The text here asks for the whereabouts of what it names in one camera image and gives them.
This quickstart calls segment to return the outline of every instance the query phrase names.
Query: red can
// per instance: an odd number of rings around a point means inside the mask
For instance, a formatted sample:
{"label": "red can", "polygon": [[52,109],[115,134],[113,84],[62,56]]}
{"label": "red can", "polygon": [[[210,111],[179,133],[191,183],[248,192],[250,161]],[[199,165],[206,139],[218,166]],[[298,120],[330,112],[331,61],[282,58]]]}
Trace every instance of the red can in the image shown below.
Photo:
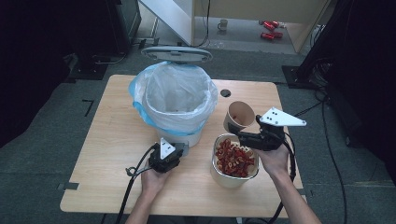
{"label": "red can", "polygon": [[279,22],[277,21],[270,21],[270,22],[275,28],[279,27]]}
{"label": "red can", "polygon": [[272,34],[262,33],[262,38],[273,40],[275,37]]}
{"label": "red can", "polygon": [[265,21],[262,25],[265,28],[267,28],[267,30],[269,30],[269,31],[274,31],[275,30],[275,26],[269,21]]}

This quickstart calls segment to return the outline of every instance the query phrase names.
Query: black cable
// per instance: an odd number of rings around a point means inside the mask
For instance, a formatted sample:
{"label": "black cable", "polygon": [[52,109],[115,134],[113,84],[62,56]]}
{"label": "black cable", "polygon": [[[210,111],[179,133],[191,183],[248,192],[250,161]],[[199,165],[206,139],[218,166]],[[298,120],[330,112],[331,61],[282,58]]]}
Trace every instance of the black cable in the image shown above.
{"label": "black cable", "polygon": [[330,156],[332,157],[332,163],[334,164],[335,171],[337,172],[337,175],[338,175],[338,179],[340,180],[341,190],[342,190],[342,193],[343,193],[343,201],[344,201],[344,223],[347,223],[347,196],[346,196],[346,190],[345,190],[345,187],[344,187],[344,181],[343,181],[343,178],[341,177],[340,170],[338,169],[338,166],[335,163],[334,155],[332,154],[332,148],[330,146],[329,135],[328,135],[328,132],[327,132],[326,118],[324,116],[324,105],[325,105],[325,103],[323,102],[322,103],[322,118],[323,118],[324,132],[325,132],[325,136],[326,136],[326,143],[327,143],[327,147],[328,147],[329,152],[330,152]]}
{"label": "black cable", "polygon": [[260,224],[260,223],[257,223],[257,222],[251,222],[251,223],[249,223],[249,221],[250,221],[251,219],[253,219],[253,218],[256,218],[256,219],[258,219],[258,220],[260,220],[260,221],[263,221],[264,223],[267,223],[267,224],[268,224],[268,221],[267,221],[267,220],[265,220],[264,218],[260,218],[260,217],[248,217],[248,218],[245,220],[244,224]]}
{"label": "black cable", "polygon": [[106,216],[107,216],[107,214],[103,214],[103,216],[102,216],[102,221],[100,222],[101,224],[104,224],[104,223],[105,223]]}
{"label": "black cable", "polygon": [[197,45],[197,46],[190,46],[193,48],[199,48],[201,47],[204,43],[206,43],[207,39],[209,38],[209,12],[210,12],[210,0],[207,3],[207,12],[206,12],[206,35],[204,40],[202,41],[201,44]]}
{"label": "black cable", "polygon": [[319,89],[322,89],[328,85],[328,81],[326,80],[325,76],[331,65],[331,63],[317,63],[314,66],[311,81],[316,84]]}
{"label": "black cable", "polygon": [[315,104],[315,105],[312,105],[312,106],[310,106],[309,108],[307,108],[307,109],[305,109],[305,110],[302,110],[302,111],[298,112],[297,114],[294,115],[294,117],[299,117],[299,116],[305,114],[306,112],[308,112],[309,110],[311,110],[311,109],[315,108],[316,106],[320,105],[320,104],[321,104],[321,102],[319,102],[319,103],[317,103],[317,104]]}
{"label": "black cable", "polygon": [[[290,180],[291,180],[291,182],[293,182],[294,178],[296,176],[296,160],[295,160],[295,156],[294,156],[295,149],[293,151],[290,148],[290,145],[289,145],[289,143],[286,140],[283,140],[282,142],[283,142],[283,145],[285,145],[285,147],[289,151],[289,157],[290,157]],[[276,209],[276,212],[275,212],[274,216],[271,217],[271,219],[268,221],[269,224],[272,224],[272,223],[274,223],[276,221],[276,219],[279,217],[279,214],[282,211],[282,209],[283,209],[283,203],[280,202],[279,206]]]}
{"label": "black cable", "polygon": [[127,172],[127,174],[131,176],[131,179],[130,179],[129,184],[128,184],[128,187],[127,187],[127,189],[126,189],[126,191],[125,191],[125,194],[124,194],[124,197],[123,197],[123,200],[122,200],[122,204],[121,204],[121,208],[120,208],[119,214],[117,215],[116,224],[119,224],[120,221],[121,221],[121,218],[122,218],[122,215],[123,215],[123,212],[124,212],[124,209],[125,209],[125,205],[126,205],[126,202],[128,201],[129,193],[131,192],[131,188],[132,188],[132,185],[134,184],[134,181],[136,180],[136,178],[137,178],[140,174],[142,174],[143,172],[149,170],[149,168],[145,168],[143,171],[139,171],[139,167],[140,167],[140,165],[142,164],[143,160],[147,157],[147,155],[149,154],[149,152],[150,152],[152,149],[154,149],[154,146],[150,147],[150,148],[145,152],[145,154],[144,154],[143,157],[140,159],[140,161],[139,161],[139,163],[137,164],[136,167],[130,167],[130,168],[126,168],[126,169],[125,169],[126,172]]}
{"label": "black cable", "polygon": [[296,147],[295,147],[295,145],[294,145],[294,141],[293,141],[293,139],[291,138],[291,136],[290,136],[290,134],[288,134],[288,133],[284,133],[285,135],[287,135],[288,136],[288,138],[290,139],[290,141],[291,141],[291,147],[294,149],[294,151],[293,151],[293,154],[294,154],[294,156],[296,155]]}
{"label": "black cable", "polygon": [[[324,95],[323,98],[319,98],[318,92]],[[317,99],[319,102],[326,103],[329,101],[329,96],[327,95],[326,91],[315,91],[315,99]]]}
{"label": "black cable", "polygon": [[108,63],[100,63],[100,62],[95,62],[95,64],[115,64],[121,62],[126,56],[126,53],[124,53],[120,59],[113,61],[113,62],[108,62]]}

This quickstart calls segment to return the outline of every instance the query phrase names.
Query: white trash bag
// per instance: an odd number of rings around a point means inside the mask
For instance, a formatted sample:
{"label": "white trash bag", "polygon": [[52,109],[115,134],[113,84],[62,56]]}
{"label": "white trash bag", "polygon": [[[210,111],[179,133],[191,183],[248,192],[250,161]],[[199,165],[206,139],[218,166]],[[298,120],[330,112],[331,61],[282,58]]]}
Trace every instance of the white trash bag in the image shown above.
{"label": "white trash bag", "polygon": [[131,82],[129,93],[143,121],[176,136],[200,133],[218,102],[210,76],[191,64],[149,66]]}

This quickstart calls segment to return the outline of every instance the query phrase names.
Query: human hand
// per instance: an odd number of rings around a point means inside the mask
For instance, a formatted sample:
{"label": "human hand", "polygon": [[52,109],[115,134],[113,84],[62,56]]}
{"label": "human hand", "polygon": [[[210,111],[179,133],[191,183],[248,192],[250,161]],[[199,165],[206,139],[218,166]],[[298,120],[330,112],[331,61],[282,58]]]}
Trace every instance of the human hand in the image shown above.
{"label": "human hand", "polygon": [[142,194],[147,194],[154,198],[163,189],[166,179],[171,174],[171,171],[161,174],[155,170],[147,170],[142,173]]}
{"label": "human hand", "polygon": [[276,175],[288,175],[288,156],[289,151],[285,145],[281,145],[277,150],[261,151],[255,149],[262,159],[262,166],[265,171],[273,178]]}

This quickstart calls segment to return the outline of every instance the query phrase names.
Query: small bowl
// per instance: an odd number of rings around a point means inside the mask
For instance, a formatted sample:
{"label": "small bowl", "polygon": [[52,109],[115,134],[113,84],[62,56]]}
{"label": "small bowl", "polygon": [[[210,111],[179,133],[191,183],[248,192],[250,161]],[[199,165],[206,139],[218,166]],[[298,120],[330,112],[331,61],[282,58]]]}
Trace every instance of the small bowl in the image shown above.
{"label": "small bowl", "polygon": [[213,179],[220,186],[227,189],[234,189],[242,186],[249,179],[257,175],[257,173],[259,172],[259,156],[253,151],[253,155],[251,156],[251,158],[254,159],[254,165],[253,165],[254,168],[248,171],[246,177],[235,177],[224,174],[217,165],[217,161],[219,159],[216,156],[216,152],[219,144],[227,138],[229,138],[231,142],[235,142],[239,144],[238,136],[231,133],[222,134],[216,139],[215,145],[213,146],[212,165],[210,169],[210,174],[212,174]]}

